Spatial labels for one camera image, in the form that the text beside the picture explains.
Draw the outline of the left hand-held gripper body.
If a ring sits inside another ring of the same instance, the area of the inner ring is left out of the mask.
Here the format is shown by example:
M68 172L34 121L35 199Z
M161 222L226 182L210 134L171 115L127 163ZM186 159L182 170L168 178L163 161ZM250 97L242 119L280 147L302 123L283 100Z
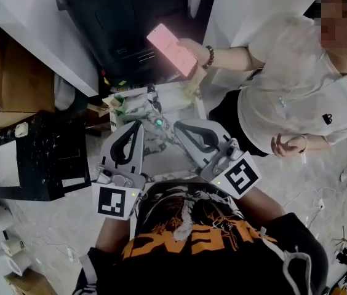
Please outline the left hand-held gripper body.
M103 157L98 166L98 177L91 183L95 211L111 219L130 219L143 195L145 184L146 178L136 174L134 166L127 171Z

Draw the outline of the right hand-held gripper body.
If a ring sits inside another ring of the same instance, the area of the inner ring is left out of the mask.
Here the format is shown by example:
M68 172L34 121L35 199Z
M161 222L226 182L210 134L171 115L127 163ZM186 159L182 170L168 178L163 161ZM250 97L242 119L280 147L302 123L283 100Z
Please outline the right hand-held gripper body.
M261 180L261 174L250 153L242 152L237 139L231 138L201 170L201 178L239 200Z

